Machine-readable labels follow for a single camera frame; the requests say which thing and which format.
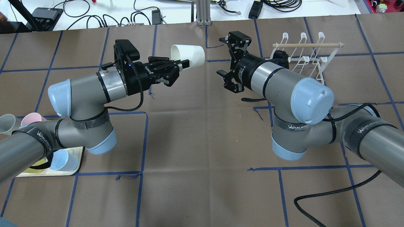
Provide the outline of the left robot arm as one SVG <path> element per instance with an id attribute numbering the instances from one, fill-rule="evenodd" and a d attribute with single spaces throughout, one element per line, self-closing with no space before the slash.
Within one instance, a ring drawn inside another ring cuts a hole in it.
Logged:
<path id="1" fill-rule="evenodd" d="M 50 86 L 49 99 L 61 119 L 21 125 L 1 141 L 1 183 L 28 168 L 49 168 L 62 148 L 85 147 L 97 155 L 111 151 L 117 139 L 108 110 L 134 112 L 151 85 L 170 87 L 181 71 L 194 66 L 185 58 L 138 60 L 118 54 L 97 73 Z"/>

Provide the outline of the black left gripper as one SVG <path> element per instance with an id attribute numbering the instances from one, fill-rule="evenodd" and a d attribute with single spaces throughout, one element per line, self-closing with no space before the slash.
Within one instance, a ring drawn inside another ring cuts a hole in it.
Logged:
<path id="1" fill-rule="evenodd" d="M 182 69 L 190 67 L 190 61 L 171 60 L 168 57 L 149 56 L 148 63 L 133 62 L 124 57 L 124 80 L 127 95 L 145 91 L 153 84 L 164 83 L 171 87 L 180 75 Z"/>

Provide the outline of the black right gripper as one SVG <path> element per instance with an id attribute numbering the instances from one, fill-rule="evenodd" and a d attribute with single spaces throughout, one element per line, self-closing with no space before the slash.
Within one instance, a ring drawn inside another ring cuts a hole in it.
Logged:
<path id="1" fill-rule="evenodd" d="M 251 44 L 251 37 L 240 31 L 229 32 L 223 38 L 219 38 L 229 48 L 232 70 L 226 72 L 217 70 L 224 81 L 224 88 L 233 92 L 244 92 L 244 87 L 251 88 L 251 80 L 254 71 L 262 64 L 263 58 L 248 53 L 247 48 Z"/>

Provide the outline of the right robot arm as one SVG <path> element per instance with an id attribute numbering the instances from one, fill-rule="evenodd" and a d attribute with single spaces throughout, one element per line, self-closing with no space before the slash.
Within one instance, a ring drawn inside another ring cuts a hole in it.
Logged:
<path id="1" fill-rule="evenodd" d="M 245 88 L 274 108 L 272 149 L 285 160 L 302 158 L 307 148 L 341 142 L 389 178 L 404 184 L 403 132 L 384 121 L 370 103 L 333 108 L 332 90 L 289 69 L 289 56 L 275 50 L 272 59 L 247 51 L 251 37 L 239 31 L 219 39 L 229 48 L 230 71 L 218 70 L 224 88 Z"/>

